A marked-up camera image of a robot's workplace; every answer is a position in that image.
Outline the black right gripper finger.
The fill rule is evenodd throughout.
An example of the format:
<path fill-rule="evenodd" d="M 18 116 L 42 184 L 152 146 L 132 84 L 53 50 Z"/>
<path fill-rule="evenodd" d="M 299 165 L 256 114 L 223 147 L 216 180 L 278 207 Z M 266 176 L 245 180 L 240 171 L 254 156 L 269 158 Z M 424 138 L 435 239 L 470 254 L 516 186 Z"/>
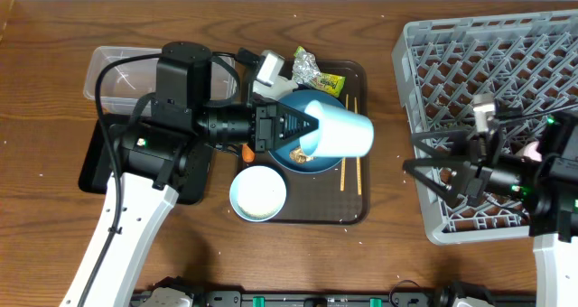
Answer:
<path fill-rule="evenodd" d="M 419 158 L 405 160 L 403 170 L 450 208 L 458 207 L 464 195 L 470 164 L 460 158 Z"/>
<path fill-rule="evenodd" d="M 411 143 L 414 147 L 426 154 L 438 154 L 433 146 L 430 146 L 426 140 L 443 140 L 447 139 L 454 143 L 455 141 L 465 141 L 470 130 L 465 128 L 443 129 L 437 131 L 428 131 L 415 133 L 411 135 Z"/>

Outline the large blue bowl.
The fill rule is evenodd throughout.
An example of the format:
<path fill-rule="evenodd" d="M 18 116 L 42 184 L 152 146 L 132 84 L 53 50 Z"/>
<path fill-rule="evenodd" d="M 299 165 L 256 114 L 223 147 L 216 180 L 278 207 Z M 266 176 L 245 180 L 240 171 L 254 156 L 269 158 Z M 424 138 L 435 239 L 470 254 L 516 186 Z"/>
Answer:
<path fill-rule="evenodd" d="M 344 105 L 335 97 L 312 89 L 298 90 L 282 97 L 279 102 L 300 112 L 303 112 L 307 105 L 317 100 L 323 104 L 334 107 L 344 108 Z M 270 152 L 270 155 L 283 167 L 293 172 L 300 173 L 319 173 L 325 172 L 336 167 L 341 162 L 338 157 L 318 157 L 312 158 L 304 163 L 298 163 L 291 157 L 291 153 L 300 148 L 299 140 L 292 141 L 290 144 Z"/>

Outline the small pink cup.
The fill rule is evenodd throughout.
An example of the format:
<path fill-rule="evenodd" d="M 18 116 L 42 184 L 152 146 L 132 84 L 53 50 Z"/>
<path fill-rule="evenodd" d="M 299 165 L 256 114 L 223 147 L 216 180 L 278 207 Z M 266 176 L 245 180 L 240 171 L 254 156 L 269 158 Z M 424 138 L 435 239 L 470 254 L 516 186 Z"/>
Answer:
<path fill-rule="evenodd" d="M 520 149 L 516 153 L 516 156 L 526 157 L 532 161 L 541 162 L 542 161 L 542 155 L 540 152 L 537 151 L 538 145 L 539 145 L 538 141 L 534 141 L 532 143 L 529 143 L 529 144 L 525 145 L 522 149 Z"/>

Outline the light blue cup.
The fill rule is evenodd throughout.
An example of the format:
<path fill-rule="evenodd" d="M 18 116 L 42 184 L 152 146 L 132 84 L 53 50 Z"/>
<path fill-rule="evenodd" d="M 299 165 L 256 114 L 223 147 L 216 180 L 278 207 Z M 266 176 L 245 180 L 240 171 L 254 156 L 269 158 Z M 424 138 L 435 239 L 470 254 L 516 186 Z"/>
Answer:
<path fill-rule="evenodd" d="M 311 157 L 362 157 L 371 149 L 374 126 L 363 115 L 318 100 L 305 113 L 318 121 L 318 128 L 299 139 L 304 154 Z"/>

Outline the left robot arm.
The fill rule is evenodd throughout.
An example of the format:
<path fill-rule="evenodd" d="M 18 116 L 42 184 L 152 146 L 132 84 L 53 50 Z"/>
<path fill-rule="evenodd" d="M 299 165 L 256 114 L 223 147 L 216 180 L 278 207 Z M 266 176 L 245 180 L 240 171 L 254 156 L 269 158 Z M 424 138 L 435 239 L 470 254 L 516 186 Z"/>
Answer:
<path fill-rule="evenodd" d="M 266 57 L 170 42 L 153 55 L 155 89 L 120 123 L 98 117 L 96 167 L 107 171 L 97 227 L 63 298 L 66 306 L 126 306 L 160 226 L 177 204 L 201 200 L 214 151 L 263 153 L 315 131 L 319 122 L 272 99 L 237 102 L 211 96 L 214 65 L 252 78 Z"/>

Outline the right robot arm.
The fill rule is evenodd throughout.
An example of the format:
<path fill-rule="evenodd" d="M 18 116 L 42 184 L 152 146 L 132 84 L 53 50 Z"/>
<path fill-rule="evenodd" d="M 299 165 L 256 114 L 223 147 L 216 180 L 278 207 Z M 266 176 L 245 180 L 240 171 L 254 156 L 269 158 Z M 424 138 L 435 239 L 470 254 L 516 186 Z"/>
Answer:
<path fill-rule="evenodd" d="M 534 239 L 539 306 L 577 304 L 577 115 L 545 113 L 539 161 L 502 153 L 502 127 L 524 116 L 485 113 L 476 129 L 423 132 L 412 143 L 424 158 L 406 160 L 405 172 L 455 208 L 477 206 L 485 194 L 508 197 L 528 212 Z"/>

